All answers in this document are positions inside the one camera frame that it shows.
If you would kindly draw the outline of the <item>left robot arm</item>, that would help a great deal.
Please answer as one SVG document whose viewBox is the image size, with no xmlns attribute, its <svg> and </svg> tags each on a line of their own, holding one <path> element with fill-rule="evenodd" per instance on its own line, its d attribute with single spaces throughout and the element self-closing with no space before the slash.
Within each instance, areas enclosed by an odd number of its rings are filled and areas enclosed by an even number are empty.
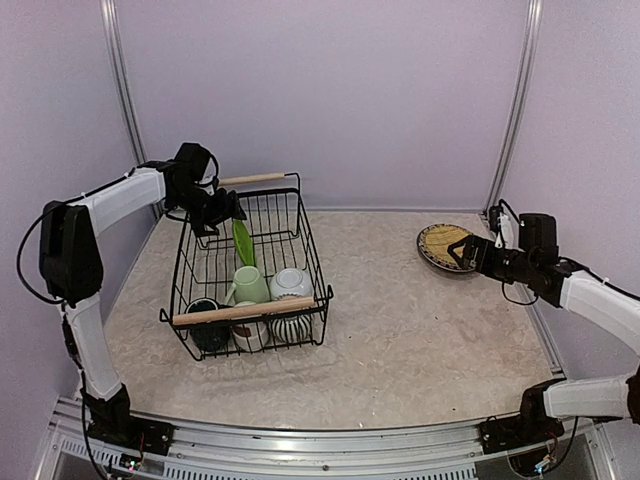
<svg viewBox="0 0 640 480">
<path fill-rule="evenodd" d="M 235 191 L 221 187 L 207 169 L 215 156 L 197 143 L 184 143 L 174 158 L 148 161 L 122 177 L 66 201 L 51 201 L 31 225 L 40 232 L 38 267 L 47 292 L 39 300 L 54 305 L 81 382 L 89 433 L 103 441 L 140 444 L 142 420 L 130 412 L 130 398 L 113 365 L 103 328 L 100 291 L 104 267 L 98 237 L 111 226 L 158 203 L 182 209 L 200 236 L 217 233 L 228 219 L 246 217 Z"/>
</svg>

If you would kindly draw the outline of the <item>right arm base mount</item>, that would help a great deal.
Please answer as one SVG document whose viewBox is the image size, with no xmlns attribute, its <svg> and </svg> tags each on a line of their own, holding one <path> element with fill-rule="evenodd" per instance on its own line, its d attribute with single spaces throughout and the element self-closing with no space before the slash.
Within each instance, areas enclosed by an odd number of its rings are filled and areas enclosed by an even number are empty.
<svg viewBox="0 0 640 480">
<path fill-rule="evenodd" d="M 547 415 L 543 398 L 543 393 L 556 383 L 559 380 L 548 380 L 527 388 L 515 415 L 489 417 L 481 422 L 478 430 L 483 453 L 498 453 L 561 437 L 565 433 L 563 424 Z"/>
</svg>

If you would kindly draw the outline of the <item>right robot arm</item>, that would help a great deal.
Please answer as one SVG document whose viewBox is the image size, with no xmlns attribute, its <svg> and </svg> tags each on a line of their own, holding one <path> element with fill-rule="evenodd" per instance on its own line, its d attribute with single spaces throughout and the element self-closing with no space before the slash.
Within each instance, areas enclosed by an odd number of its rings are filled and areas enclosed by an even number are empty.
<svg viewBox="0 0 640 480">
<path fill-rule="evenodd" d="M 639 349 L 639 300 L 613 287 L 588 267 L 560 256 L 556 220 L 541 213 L 518 218 L 518 246 L 507 245 L 510 224 L 497 220 L 495 240 L 467 235 L 448 246 L 447 252 L 462 268 L 503 284 L 521 283 L 551 306 L 591 321 Z M 485 431 L 531 444 L 549 434 L 560 435 L 564 417 L 639 421 L 639 374 L 630 372 L 591 380 L 547 381 L 528 388 L 519 413 L 505 420 L 488 421 Z"/>
</svg>

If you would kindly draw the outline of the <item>bright green plate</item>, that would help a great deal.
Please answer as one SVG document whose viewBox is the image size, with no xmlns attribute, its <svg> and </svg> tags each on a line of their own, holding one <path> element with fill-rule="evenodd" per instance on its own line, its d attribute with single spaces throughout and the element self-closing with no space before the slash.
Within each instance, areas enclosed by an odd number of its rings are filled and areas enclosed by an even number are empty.
<svg viewBox="0 0 640 480">
<path fill-rule="evenodd" d="M 244 266 L 255 266 L 254 246 L 249 230 L 242 220 L 235 219 L 232 224 L 232 233 L 236 253 Z"/>
</svg>

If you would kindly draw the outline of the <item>light green mug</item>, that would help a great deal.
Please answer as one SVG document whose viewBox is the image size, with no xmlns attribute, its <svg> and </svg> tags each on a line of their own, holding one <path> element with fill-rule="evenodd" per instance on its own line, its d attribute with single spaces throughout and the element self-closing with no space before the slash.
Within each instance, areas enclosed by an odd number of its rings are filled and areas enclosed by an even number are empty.
<svg viewBox="0 0 640 480">
<path fill-rule="evenodd" d="M 224 303 L 227 305 L 243 301 L 266 303 L 270 300 L 270 290 L 261 272 L 255 266 L 243 266 L 234 273 Z"/>
</svg>

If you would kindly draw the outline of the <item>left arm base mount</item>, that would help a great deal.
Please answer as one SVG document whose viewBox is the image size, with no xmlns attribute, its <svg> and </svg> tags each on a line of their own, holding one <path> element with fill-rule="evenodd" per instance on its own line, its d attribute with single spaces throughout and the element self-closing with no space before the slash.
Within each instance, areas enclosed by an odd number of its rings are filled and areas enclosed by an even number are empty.
<svg viewBox="0 0 640 480">
<path fill-rule="evenodd" d="M 100 399 L 81 389 L 85 408 L 90 413 L 88 437 L 107 444 L 167 456 L 175 426 L 171 423 L 134 416 L 124 384 L 110 399 Z"/>
</svg>

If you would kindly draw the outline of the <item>black wire dish rack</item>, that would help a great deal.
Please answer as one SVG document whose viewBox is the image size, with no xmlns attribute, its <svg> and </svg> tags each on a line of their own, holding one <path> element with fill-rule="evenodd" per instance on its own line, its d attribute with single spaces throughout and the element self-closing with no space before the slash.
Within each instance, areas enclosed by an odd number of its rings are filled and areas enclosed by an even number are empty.
<svg viewBox="0 0 640 480">
<path fill-rule="evenodd" d="M 168 325 L 196 361 L 319 346 L 330 301 L 297 173 L 280 187 L 238 194 L 246 214 L 204 233 L 186 215 L 168 307 Z"/>
</svg>

